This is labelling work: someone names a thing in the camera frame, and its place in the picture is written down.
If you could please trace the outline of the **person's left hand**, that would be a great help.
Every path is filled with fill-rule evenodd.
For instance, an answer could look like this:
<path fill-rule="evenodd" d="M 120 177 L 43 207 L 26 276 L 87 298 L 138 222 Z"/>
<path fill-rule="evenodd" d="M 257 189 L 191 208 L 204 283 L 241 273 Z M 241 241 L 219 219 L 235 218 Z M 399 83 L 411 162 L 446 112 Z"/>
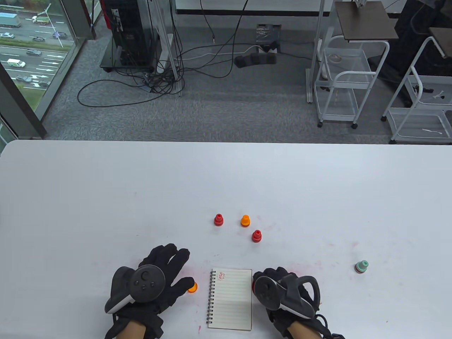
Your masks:
<path fill-rule="evenodd" d="M 158 339 L 163 335 L 160 315 L 195 286 L 194 278 L 177 275 L 189 260 L 186 248 L 174 244 L 151 250 L 137 269 L 126 266 L 112 277 L 105 313 L 113 317 L 107 339 Z"/>

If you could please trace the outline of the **person's right hand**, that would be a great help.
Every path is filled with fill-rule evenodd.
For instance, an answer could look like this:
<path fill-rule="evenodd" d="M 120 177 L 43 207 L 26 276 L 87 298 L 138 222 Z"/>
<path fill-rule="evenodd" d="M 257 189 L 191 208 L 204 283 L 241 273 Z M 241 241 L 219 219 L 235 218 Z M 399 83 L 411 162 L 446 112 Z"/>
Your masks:
<path fill-rule="evenodd" d="M 294 339 L 295 330 L 290 327 L 301 326 L 315 338 L 344 338 L 332 333 L 326 318 L 318 313 L 321 293 L 313 276 L 297 276 L 283 267 L 267 268 L 253 275 L 252 291 L 282 337 Z"/>

